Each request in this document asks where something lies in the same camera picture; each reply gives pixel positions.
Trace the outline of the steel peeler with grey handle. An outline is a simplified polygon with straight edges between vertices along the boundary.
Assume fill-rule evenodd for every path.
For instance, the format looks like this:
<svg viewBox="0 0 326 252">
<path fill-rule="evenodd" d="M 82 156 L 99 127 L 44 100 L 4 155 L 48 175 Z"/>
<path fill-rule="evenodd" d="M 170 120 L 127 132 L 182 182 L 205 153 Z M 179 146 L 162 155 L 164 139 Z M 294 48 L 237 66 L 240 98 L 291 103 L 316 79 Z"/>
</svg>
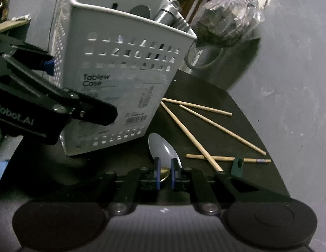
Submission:
<svg viewBox="0 0 326 252">
<path fill-rule="evenodd" d="M 177 0 L 170 0 L 168 4 L 160 8 L 154 18 L 154 21 L 184 32 L 188 32 L 190 26 L 184 17 L 182 17 L 180 10 L 180 3 Z"/>
</svg>

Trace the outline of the gold spoon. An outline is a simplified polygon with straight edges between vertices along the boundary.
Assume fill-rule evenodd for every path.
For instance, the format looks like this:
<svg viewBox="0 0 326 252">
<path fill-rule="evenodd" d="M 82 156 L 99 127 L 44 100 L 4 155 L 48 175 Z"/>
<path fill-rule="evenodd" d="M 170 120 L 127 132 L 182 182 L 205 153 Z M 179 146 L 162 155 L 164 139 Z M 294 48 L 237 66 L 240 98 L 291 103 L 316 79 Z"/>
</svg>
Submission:
<svg viewBox="0 0 326 252">
<path fill-rule="evenodd" d="M 161 167 L 160 168 L 160 182 L 164 181 L 170 175 L 170 168 Z"/>
</svg>

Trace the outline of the steel spoon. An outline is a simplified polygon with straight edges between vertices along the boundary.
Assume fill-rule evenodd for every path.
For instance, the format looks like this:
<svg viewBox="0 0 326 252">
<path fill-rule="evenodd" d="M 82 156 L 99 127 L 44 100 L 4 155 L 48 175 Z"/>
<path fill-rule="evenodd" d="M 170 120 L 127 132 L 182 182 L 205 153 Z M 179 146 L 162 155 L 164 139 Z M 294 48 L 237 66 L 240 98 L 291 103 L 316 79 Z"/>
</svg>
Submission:
<svg viewBox="0 0 326 252">
<path fill-rule="evenodd" d="M 129 13 L 132 15 L 150 19 L 151 10 L 146 5 L 137 5 L 130 9 Z"/>
</svg>

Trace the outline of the purple-banded wooden chopstick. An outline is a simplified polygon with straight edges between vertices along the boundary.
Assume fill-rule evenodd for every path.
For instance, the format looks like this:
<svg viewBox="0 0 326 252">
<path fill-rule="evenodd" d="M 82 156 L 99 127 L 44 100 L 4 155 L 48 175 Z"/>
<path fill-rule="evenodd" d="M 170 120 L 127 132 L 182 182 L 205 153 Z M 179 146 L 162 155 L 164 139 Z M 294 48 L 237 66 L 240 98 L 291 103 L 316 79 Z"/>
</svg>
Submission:
<svg viewBox="0 0 326 252">
<path fill-rule="evenodd" d="M 205 159 L 205 156 L 203 155 L 195 155 L 195 154 L 186 154 L 186 158 L 189 159 Z M 212 156 L 213 160 L 215 161 L 234 161 L 235 157 L 229 157 L 229 156 Z M 242 160 L 245 163 L 271 163 L 271 159 L 255 159 L 255 158 L 245 158 L 243 157 Z"/>
</svg>

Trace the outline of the plain wooden chopstick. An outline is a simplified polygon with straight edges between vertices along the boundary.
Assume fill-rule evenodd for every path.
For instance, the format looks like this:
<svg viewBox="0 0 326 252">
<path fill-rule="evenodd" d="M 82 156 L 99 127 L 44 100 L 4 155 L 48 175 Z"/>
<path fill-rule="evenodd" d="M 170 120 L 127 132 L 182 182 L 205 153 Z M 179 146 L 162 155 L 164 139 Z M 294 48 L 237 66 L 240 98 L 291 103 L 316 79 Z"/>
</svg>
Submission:
<svg viewBox="0 0 326 252">
<path fill-rule="evenodd" d="M 255 150 L 256 152 L 262 154 L 263 156 L 266 156 L 267 153 L 263 149 L 257 147 L 253 143 L 247 141 L 246 139 L 244 139 L 241 136 L 235 134 L 234 132 L 230 131 L 229 129 L 219 125 L 218 123 L 216 123 L 216 122 L 210 120 L 209 118 L 199 114 L 198 112 L 195 112 L 195 111 L 191 110 L 190 108 L 185 107 L 184 105 L 179 104 L 179 106 L 180 106 L 180 108 L 190 112 L 191 114 L 195 115 L 196 117 L 206 121 L 207 123 L 213 125 L 214 127 L 218 128 L 219 130 L 223 131 L 224 133 L 226 133 L 226 134 L 230 135 L 231 137 L 237 139 L 238 141 L 242 142 L 243 144 L 245 144 L 246 146 L 248 146 L 251 149 Z"/>
<path fill-rule="evenodd" d="M 166 102 L 173 103 L 173 104 L 178 104 L 178 105 L 183 105 L 183 106 L 187 106 L 187 107 L 191 107 L 191 108 L 196 108 L 196 109 L 200 109 L 200 110 L 205 110 L 205 111 L 208 111 L 208 112 L 227 115 L 227 116 L 232 116 L 233 115 L 231 112 L 227 112 L 227 111 L 223 111 L 223 110 L 219 110 L 219 109 L 215 109 L 215 108 L 210 108 L 210 107 L 203 106 L 203 105 L 193 104 L 193 103 L 189 103 L 189 102 L 169 99 L 169 98 L 163 98 L 162 101 L 166 101 Z"/>
</svg>

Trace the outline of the wooden side shelf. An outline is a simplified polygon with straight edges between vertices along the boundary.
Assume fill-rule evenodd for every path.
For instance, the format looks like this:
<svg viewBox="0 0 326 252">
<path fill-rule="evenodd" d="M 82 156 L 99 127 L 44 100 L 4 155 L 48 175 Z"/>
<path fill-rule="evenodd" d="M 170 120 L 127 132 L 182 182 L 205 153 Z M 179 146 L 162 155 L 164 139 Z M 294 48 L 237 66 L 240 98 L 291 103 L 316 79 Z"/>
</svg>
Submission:
<svg viewBox="0 0 326 252">
<path fill-rule="evenodd" d="M 20 27 L 26 24 L 29 24 L 31 21 L 31 15 L 23 15 L 20 17 L 14 17 L 10 19 L 9 21 L 4 21 L 0 23 L 0 33 L 5 32 L 10 29 L 14 29 L 16 27 Z"/>
</svg>

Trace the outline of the clear plastic bag of contents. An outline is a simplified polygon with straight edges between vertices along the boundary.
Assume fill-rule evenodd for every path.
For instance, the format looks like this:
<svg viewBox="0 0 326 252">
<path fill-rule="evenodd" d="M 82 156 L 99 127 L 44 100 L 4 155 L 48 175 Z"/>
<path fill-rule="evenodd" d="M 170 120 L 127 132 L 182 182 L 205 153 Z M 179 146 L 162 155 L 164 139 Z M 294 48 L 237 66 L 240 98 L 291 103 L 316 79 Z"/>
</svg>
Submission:
<svg viewBox="0 0 326 252">
<path fill-rule="evenodd" d="M 268 0 L 210 0 L 196 13 L 191 23 L 198 43 L 232 46 L 249 38 L 265 21 Z"/>
</svg>

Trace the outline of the white perforated utensil caddy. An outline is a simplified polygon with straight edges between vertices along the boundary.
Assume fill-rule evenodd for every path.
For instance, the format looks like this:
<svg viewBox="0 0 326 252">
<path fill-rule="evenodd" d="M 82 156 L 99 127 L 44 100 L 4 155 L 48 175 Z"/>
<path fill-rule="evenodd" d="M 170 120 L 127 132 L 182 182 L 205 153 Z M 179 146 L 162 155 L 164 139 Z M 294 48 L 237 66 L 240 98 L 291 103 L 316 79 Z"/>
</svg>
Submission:
<svg viewBox="0 0 326 252">
<path fill-rule="evenodd" d="M 196 34 L 154 21 L 169 0 L 57 0 L 50 52 L 53 83 L 115 105 L 109 126 L 74 120 L 60 135 L 66 155 L 143 136 Z M 146 5 L 150 19 L 130 9 Z"/>
</svg>

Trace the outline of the green-handled utensil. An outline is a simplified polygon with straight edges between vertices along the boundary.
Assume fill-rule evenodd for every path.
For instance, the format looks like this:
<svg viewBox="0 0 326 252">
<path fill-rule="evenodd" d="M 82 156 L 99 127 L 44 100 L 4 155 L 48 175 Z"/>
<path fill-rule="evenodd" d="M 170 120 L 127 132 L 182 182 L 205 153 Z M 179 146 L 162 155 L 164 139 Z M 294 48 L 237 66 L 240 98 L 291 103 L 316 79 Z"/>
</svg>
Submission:
<svg viewBox="0 0 326 252">
<path fill-rule="evenodd" d="M 231 175 L 236 177 L 242 177 L 243 175 L 243 165 L 244 160 L 243 158 L 235 158 L 231 167 Z"/>
</svg>

